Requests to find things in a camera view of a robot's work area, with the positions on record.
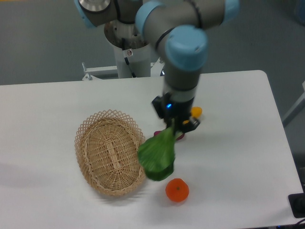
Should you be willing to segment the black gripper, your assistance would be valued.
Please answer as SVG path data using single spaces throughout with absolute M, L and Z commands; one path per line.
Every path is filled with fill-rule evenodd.
M 181 100 L 174 98 L 173 93 L 166 93 L 163 96 L 156 96 L 152 100 L 152 105 L 160 119 L 164 121 L 166 127 L 175 128 L 175 137 L 194 131 L 200 121 L 191 116 L 191 108 L 194 97 Z

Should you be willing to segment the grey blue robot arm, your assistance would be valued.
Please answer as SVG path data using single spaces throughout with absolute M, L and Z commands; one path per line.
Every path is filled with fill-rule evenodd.
M 207 59 L 205 31 L 233 19 L 237 0 L 185 0 L 174 6 L 151 0 L 77 0 L 75 6 L 88 27 L 112 23 L 116 41 L 130 49 L 140 40 L 164 61 L 162 96 L 152 104 L 175 133 L 195 130 L 200 121 L 191 108 L 200 72 Z

